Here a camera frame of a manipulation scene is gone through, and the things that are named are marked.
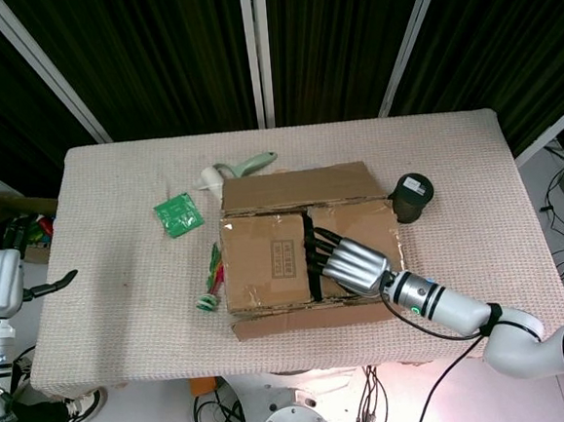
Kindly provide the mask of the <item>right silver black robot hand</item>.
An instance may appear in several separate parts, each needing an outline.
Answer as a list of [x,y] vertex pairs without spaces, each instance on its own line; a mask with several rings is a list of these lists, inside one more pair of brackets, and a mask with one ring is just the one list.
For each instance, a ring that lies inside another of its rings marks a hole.
[[390,260],[383,253],[325,228],[314,228],[304,246],[308,272],[351,294],[377,297],[383,279],[391,275]]

